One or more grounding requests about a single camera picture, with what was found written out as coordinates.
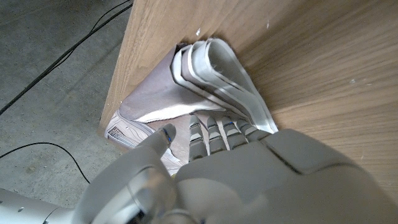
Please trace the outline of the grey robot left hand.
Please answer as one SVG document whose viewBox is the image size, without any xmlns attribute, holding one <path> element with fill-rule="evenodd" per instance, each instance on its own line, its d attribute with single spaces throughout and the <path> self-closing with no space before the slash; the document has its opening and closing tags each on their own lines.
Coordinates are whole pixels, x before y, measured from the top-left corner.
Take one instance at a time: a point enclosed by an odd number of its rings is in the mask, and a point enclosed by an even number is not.
<svg viewBox="0 0 398 224">
<path fill-rule="evenodd" d="M 292 129 L 240 120 L 190 122 L 190 160 L 171 177 L 161 161 L 176 135 L 158 129 L 88 186 L 73 223 L 396 223 L 397 205 L 333 148 Z"/>
</svg>

